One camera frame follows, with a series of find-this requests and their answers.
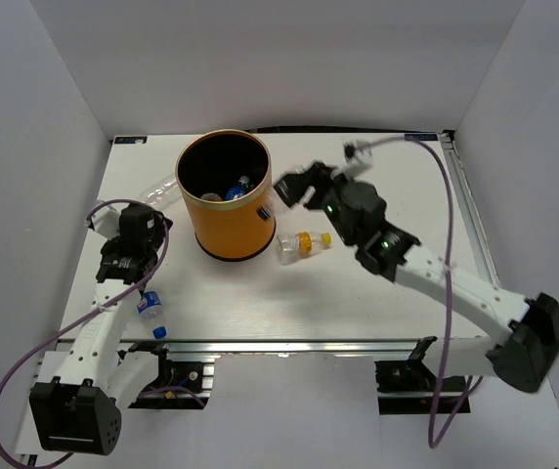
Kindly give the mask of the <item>red label red cap bottle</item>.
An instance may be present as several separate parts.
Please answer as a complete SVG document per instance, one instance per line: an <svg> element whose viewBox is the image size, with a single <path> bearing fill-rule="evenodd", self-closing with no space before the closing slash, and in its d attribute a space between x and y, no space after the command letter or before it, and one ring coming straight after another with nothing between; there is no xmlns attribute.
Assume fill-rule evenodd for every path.
<svg viewBox="0 0 559 469"><path fill-rule="evenodd" d="M202 200L220 202L223 198L215 192L207 192L201 196Z"/></svg>

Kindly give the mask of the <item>black label black cap bottle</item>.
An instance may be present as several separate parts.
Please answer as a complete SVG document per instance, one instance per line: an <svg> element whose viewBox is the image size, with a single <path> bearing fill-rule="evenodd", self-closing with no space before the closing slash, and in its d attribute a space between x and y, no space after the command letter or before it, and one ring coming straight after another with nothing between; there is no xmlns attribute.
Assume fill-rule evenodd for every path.
<svg viewBox="0 0 559 469"><path fill-rule="evenodd" d="M258 207L256 213L263 221L270 221L285 213L289 212L291 208L285 204L275 189L270 189L264 202Z"/></svg>

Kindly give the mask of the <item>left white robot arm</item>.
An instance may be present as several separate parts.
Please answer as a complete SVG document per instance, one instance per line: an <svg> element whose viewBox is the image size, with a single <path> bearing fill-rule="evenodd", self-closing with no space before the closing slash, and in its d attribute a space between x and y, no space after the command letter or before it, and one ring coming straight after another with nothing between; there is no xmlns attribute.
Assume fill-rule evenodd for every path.
<svg viewBox="0 0 559 469"><path fill-rule="evenodd" d="M109 455L119 439L122 410L146 385L161 390L173 378L173 365L150 352L118 355L132 317L123 301L144 293L165 256L172 224L150 206L131 202L121 212L97 207L89 226L107 240L91 317L52 379L32 387L29 405L43 449Z"/></svg>

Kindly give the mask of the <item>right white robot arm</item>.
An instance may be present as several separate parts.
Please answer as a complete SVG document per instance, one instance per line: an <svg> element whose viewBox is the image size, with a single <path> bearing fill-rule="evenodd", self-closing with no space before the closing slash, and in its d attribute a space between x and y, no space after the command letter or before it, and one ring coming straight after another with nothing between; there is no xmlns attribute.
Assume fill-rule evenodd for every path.
<svg viewBox="0 0 559 469"><path fill-rule="evenodd" d="M539 390L559 356L559 303L532 299L446 264L417 237L385 218L376 188L316 161L274 184L279 206L320 210L368 272L420 292L482 330L472 338L426 337L410 355L409 381L433 388L449 376L494 376L528 394Z"/></svg>

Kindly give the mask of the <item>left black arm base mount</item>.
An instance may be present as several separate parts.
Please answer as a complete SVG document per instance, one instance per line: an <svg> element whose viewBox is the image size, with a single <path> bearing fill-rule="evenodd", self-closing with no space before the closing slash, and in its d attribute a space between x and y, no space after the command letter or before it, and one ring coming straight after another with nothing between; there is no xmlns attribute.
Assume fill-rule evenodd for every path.
<svg viewBox="0 0 559 469"><path fill-rule="evenodd" d="M172 352L166 343L136 342L129 348L117 351L118 364L134 352L149 352L158 356L158 374L147 384L142 392L179 386L196 394L204 404L209 399L214 376L214 360L205 356ZM201 409L195 398L182 391L159 391L158 393L137 398L129 405L135 409Z"/></svg>

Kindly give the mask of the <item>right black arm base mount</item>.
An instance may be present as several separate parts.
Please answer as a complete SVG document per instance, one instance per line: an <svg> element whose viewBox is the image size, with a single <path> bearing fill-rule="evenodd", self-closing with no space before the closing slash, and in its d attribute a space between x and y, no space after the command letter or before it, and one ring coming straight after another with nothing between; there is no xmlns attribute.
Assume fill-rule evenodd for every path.
<svg viewBox="0 0 559 469"><path fill-rule="evenodd" d="M435 336L419 340L408 358L375 362L380 415L429 415L436 375L422 362Z"/></svg>

